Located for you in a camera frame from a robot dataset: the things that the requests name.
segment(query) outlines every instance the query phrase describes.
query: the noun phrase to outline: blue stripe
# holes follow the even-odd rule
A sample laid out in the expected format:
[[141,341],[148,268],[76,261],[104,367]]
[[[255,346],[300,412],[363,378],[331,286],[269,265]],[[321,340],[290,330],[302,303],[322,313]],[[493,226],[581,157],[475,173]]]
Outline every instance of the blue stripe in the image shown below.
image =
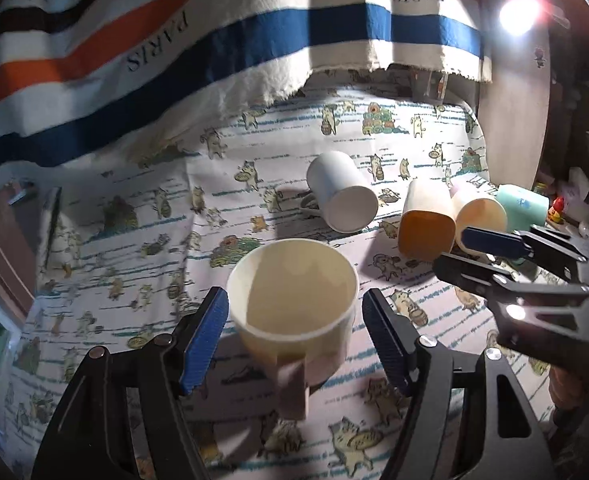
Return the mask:
[[212,31],[141,88],[100,110],[28,137],[0,137],[0,165],[51,168],[103,148],[207,85],[308,46],[359,40],[443,44],[479,56],[479,32],[445,16],[397,16],[373,4],[281,9]]

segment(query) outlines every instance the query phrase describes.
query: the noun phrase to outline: mug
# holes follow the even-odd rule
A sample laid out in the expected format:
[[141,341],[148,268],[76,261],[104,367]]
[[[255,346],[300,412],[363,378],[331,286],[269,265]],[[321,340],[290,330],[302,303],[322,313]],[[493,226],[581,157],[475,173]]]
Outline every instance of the mug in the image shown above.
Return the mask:
[[359,278],[336,249],[287,238],[246,254],[226,285],[245,347],[276,386],[282,418],[303,420],[309,387],[346,359]]
[[350,155],[343,152],[321,153],[306,173],[313,192],[300,206],[302,212],[321,216],[339,233],[361,231],[377,216],[379,199]]
[[399,252],[424,262],[450,252],[455,243],[455,212],[444,182],[411,181],[397,239]]
[[505,231],[508,218],[503,206],[487,193],[468,182],[454,184],[450,188],[455,208],[455,240],[461,250],[468,254],[480,255],[479,251],[468,249],[461,240],[466,227],[478,227],[492,231]]
[[502,184],[495,198],[506,211],[509,233],[528,231],[532,224],[545,225],[550,207],[548,197],[514,184]]

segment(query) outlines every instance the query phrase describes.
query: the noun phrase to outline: screw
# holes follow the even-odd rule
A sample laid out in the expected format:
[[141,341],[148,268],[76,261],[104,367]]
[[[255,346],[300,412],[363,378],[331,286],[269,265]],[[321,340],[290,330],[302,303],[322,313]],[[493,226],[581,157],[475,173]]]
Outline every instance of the screw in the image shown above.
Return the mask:
[[501,359],[501,350],[494,348],[494,346],[486,348],[486,357],[491,361],[498,361]]
[[172,335],[171,334],[159,334],[154,338],[154,343],[156,346],[169,346],[172,343]]
[[91,359],[99,359],[106,354],[106,349],[103,346],[95,346],[90,349],[88,355]]
[[426,346],[428,348],[434,348],[435,346],[437,346],[437,340],[431,335],[426,335],[426,334],[420,335],[419,342],[423,346]]

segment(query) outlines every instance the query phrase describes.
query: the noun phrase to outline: striped cloth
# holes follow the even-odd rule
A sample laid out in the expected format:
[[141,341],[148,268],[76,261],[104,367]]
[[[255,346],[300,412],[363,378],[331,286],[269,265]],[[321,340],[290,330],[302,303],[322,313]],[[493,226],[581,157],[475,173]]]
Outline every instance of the striped cloth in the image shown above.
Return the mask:
[[5,0],[0,185],[270,104],[316,70],[488,80],[480,14],[478,0]]

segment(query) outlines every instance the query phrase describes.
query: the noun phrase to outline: mint green cup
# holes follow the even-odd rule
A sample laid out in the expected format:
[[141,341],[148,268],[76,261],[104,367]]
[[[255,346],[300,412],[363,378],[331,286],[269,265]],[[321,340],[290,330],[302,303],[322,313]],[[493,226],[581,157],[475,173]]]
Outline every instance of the mint green cup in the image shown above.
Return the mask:
[[514,184],[503,184],[495,196],[508,217],[507,232],[528,231],[532,224],[543,226],[550,203],[547,197]]

